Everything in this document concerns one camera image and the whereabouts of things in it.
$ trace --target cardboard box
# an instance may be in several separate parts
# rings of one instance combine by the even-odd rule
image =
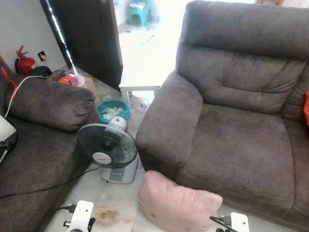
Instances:
[[[101,101],[101,99],[98,96],[97,90],[95,88],[95,84],[93,83],[93,80],[91,77],[85,77],[85,86],[95,95],[95,104],[97,105]]]

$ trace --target teal stool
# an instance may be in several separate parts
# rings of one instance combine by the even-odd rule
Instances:
[[[152,17],[150,0],[131,0],[131,3],[129,3],[129,24],[132,24],[134,15],[139,15],[141,25],[146,27],[148,19],[151,20]]]

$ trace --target fire extinguisher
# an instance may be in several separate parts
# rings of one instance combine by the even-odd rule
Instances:
[[[38,65],[33,58],[25,57],[25,54],[28,52],[23,53],[23,49],[24,46],[22,45],[20,49],[16,51],[18,58],[15,60],[15,69],[17,73],[26,75]]]

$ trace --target gray sofa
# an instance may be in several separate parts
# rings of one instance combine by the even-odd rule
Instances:
[[[0,114],[12,90],[0,76]],[[0,165],[0,196],[68,181],[89,163],[75,148],[76,131],[98,122],[94,95],[85,88],[29,79],[19,89],[8,120],[18,131],[16,147]],[[64,188],[0,199],[0,232],[34,232],[61,203]]]
[[[194,1],[137,133],[146,170],[309,230],[309,10]]]

